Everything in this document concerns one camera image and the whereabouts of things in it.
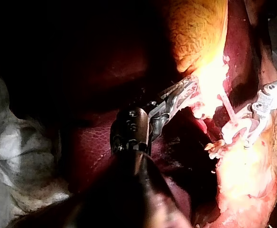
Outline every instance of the metal jaw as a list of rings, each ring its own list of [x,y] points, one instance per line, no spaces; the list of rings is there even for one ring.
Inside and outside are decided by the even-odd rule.
[[[263,90],[258,91],[258,99],[253,104],[248,104],[237,114],[239,123],[228,122],[222,128],[223,139],[226,144],[232,143],[232,138],[243,128],[246,128],[243,138],[245,139],[245,148],[251,147],[261,133],[266,128],[270,113],[277,109],[277,81],[264,86]],[[258,125],[250,131],[252,121],[257,121]]]
[[[187,103],[195,94],[198,81],[188,77],[159,93],[157,99],[149,102],[150,123],[153,129],[152,141],[162,134],[162,128],[175,116],[175,114],[187,107]]]

